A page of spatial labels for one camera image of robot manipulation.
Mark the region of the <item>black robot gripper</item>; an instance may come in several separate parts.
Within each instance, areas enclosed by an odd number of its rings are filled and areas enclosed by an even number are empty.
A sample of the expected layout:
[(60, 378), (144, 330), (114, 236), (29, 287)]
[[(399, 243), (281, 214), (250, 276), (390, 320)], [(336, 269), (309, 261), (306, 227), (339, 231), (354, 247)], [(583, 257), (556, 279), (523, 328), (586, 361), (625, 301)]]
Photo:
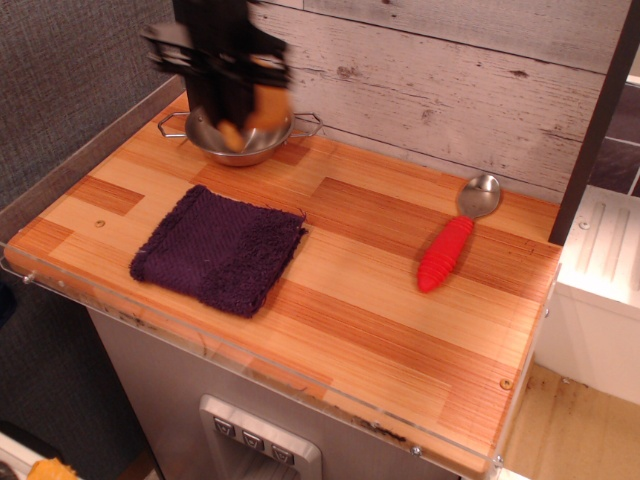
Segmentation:
[[(201, 110), (210, 123), (221, 116), (243, 128), (254, 111), (253, 85), (286, 88), (290, 81), (287, 44), (250, 21), (247, 1), (183, 1), (178, 21), (147, 25), (141, 36), (159, 69), (185, 76), (190, 110)], [(203, 78), (226, 78), (218, 103)]]

